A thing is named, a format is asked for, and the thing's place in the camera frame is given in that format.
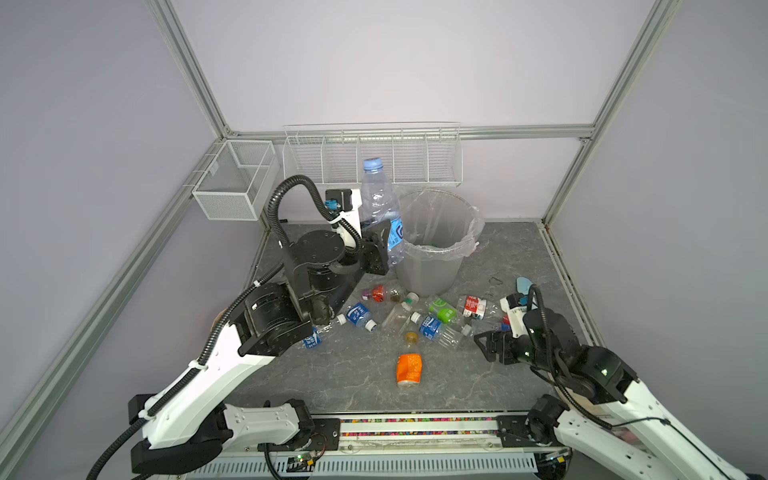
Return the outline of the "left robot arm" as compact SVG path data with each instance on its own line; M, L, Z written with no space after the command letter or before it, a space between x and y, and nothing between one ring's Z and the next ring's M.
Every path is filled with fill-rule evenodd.
M278 217L284 196L303 186L329 227L291 241ZM272 446L298 449L311 442L316 423L306 403L237 407L226 398L257 370L310 337L341 312L366 273L388 272L390 237L402 231L399 216L368 218L360 226L331 208L312 179L293 175L265 207L281 261L254 280L213 323L201 353L168 387L129 403L130 425L98 457L87 476L96 479L134 435L131 470L138 479L185 475L228 449Z

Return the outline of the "blue label clear water bottle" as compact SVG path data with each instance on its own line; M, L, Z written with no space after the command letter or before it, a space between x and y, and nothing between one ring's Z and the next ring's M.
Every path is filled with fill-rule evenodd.
M314 326L312 333L302 340L301 346L306 350L312 350L319 347L332 332L332 325Z

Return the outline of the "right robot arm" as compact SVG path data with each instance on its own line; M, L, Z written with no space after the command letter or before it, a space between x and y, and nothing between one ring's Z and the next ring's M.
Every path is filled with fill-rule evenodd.
M538 445L559 444L623 479L746 479L685 427L617 354L579 340L566 318L546 307L541 290L501 302L507 328L474 337L489 362L523 364L555 392L526 416Z

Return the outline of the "large blue label water bottle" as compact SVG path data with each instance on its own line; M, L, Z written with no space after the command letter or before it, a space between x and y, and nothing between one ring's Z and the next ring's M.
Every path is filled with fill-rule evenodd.
M390 266L397 265L404 258L403 221L398 197L384 171L381 158L363 161L361 198L360 222L363 227L389 223L390 232L386 239L388 263Z

